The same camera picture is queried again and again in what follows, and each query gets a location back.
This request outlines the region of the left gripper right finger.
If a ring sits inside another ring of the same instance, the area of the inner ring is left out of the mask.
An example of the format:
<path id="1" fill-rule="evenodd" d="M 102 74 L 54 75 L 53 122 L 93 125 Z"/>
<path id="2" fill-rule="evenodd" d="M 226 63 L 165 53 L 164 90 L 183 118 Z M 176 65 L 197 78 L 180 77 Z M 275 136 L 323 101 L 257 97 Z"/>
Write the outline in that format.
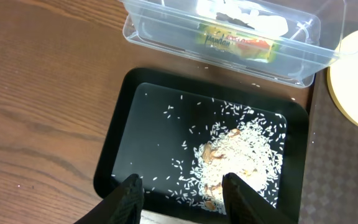
<path id="1" fill-rule="evenodd" d="M 291 224 L 295 221 L 273 208 L 235 173 L 223 176 L 223 198 L 230 224 Z"/>

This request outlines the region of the pile of rice scraps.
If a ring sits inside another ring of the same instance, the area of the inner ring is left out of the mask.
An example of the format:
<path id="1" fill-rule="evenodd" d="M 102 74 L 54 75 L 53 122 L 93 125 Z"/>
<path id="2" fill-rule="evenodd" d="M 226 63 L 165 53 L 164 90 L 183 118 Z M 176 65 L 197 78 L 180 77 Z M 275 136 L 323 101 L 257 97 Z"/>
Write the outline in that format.
<path id="1" fill-rule="evenodd" d="M 280 114 L 192 94 L 144 93 L 131 106 L 112 178 L 137 174 L 146 194 L 224 213 L 222 178 L 275 197 L 287 123 Z"/>

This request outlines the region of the green snack wrapper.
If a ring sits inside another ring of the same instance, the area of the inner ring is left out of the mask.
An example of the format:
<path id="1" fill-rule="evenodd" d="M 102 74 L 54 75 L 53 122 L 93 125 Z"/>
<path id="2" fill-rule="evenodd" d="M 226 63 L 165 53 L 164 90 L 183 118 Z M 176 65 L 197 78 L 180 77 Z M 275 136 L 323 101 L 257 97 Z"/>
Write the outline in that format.
<path id="1" fill-rule="evenodd" d="M 240 59 L 255 62 L 271 63 L 276 58 L 273 52 L 276 46 L 272 40 L 242 35 L 204 24 L 198 25 L 198 31 L 200 34 L 196 36 L 196 43 L 203 44 L 207 48 L 228 52 Z"/>

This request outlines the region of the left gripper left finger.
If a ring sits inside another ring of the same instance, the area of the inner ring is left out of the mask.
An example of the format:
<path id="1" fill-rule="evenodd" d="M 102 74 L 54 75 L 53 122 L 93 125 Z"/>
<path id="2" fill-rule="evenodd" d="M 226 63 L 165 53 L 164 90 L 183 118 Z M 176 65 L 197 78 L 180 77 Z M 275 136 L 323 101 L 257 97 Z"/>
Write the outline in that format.
<path id="1" fill-rule="evenodd" d="M 139 224 L 143 205 L 142 179 L 131 174 L 75 224 Z"/>

